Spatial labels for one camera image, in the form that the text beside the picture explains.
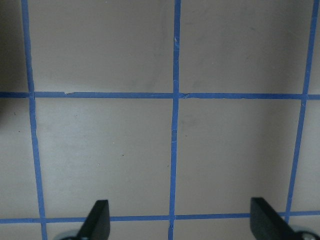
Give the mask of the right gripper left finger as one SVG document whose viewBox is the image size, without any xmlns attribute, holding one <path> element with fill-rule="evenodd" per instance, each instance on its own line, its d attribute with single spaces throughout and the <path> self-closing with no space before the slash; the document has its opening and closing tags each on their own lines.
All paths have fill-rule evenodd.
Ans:
<svg viewBox="0 0 320 240">
<path fill-rule="evenodd" d="M 107 240 L 110 236 L 108 200 L 97 200 L 75 236 L 76 240 Z"/>
</svg>

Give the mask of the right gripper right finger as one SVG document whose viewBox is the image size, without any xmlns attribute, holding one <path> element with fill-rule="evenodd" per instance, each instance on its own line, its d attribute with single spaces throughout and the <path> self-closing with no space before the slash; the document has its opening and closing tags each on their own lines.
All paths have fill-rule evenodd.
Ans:
<svg viewBox="0 0 320 240">
<path fill-rule="evenodd" d="M 295 239 L 295 231 L 262 197 L 250 199 L 250 230 L 256 240 Z"/>
</svg>

